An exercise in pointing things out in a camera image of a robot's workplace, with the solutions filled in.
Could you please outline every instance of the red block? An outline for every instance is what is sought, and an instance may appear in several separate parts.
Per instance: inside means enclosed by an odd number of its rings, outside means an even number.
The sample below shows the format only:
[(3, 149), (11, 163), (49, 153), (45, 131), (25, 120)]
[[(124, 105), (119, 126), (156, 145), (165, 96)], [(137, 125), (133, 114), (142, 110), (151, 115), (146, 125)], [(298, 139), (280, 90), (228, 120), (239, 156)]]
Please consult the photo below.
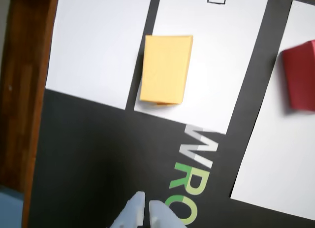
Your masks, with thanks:
[(282, 61), (291, 107), (315, 111), (315, 40), (284, 50)]

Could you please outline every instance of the wooden block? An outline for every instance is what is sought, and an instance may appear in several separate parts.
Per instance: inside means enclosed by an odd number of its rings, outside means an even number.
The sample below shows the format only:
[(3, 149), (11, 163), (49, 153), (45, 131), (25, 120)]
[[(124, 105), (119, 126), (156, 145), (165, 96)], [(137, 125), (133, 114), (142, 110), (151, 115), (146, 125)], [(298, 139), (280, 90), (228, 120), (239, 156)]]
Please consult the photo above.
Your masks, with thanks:
[(292, 108), (315, 111), (315, 40), (282, 53)]
[(192, 36), (146, 36), (141, 101), (183, 102)]

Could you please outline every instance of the yellow block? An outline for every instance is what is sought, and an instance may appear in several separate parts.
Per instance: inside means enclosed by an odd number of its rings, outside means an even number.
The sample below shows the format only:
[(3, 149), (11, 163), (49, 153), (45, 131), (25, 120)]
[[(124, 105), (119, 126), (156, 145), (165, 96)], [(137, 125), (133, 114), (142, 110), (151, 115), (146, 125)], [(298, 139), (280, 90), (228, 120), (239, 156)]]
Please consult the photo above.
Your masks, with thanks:
[(140, 100), (183, 102), (192, 36), (146, 36)]

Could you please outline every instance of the white paper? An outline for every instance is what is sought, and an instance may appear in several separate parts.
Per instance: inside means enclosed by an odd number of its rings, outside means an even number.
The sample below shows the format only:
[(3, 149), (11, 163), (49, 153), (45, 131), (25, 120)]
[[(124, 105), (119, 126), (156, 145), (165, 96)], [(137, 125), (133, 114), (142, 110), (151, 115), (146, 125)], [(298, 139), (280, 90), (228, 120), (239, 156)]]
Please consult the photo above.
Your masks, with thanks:
[(46, 88), (125, 109), (151, 0), (59, 0)]
[(153, 35), (193, 35), (184, 101), (135, 110), (226, 133), (267, 0), (160, 0)]
[[(315, 39), (315, 6), (294, 1), (280, 46)], [(315, 113), (289, 107), (281, 59), (276, 65), (231, 198), (315, 219)]]

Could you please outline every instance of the letter w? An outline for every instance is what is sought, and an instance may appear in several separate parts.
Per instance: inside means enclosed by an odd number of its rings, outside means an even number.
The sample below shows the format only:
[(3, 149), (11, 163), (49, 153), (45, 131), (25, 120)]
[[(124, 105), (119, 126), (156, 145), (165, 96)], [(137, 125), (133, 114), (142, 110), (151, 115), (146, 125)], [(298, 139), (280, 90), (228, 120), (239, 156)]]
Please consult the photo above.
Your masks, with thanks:
[(199, 127), (195, 127), (195, 126), (186, 125), (185, 133), (188, 134), (189, 136), (199, 140), (200, 142), (204, 143), (205, 145), (182, 144), (180, 149), (179, 149), (179, 152), (211, 169), (211, 167), (212, 167), (212, 161), (211, 160), (206, 159), (206, 158), (204, 158), (204, 157), (202, 157), (196, 153), (193, 153), (192, 151), (216, 152), (217, 148), (218, 148), (218, 143), (208, 139), (205, 136), (202, 136), (201, 134), (197, 133), (196, 131), (204, 131), (204, 129), (199, 128)]

